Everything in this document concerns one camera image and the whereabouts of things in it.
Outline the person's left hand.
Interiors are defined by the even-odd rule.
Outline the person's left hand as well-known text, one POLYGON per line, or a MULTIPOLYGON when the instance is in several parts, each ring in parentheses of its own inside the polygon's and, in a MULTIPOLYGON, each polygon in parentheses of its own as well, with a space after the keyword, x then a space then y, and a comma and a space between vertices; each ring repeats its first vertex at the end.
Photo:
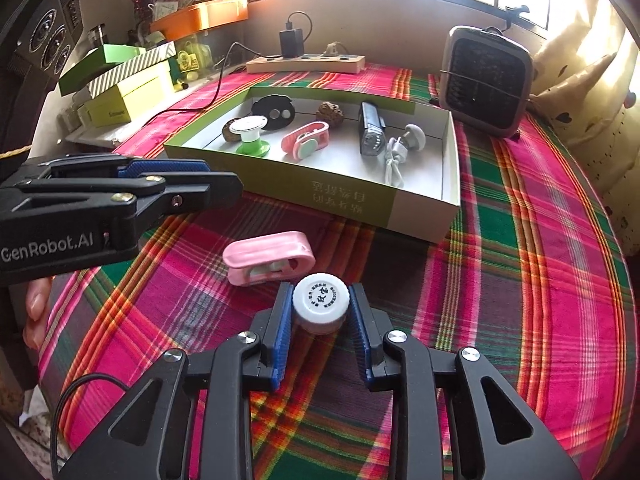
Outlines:
POLYGON ((25 344, 39 350, 47 333, 53 278, 38 278, 28 283, 25 296, 27 314, 23 330, 25 344))

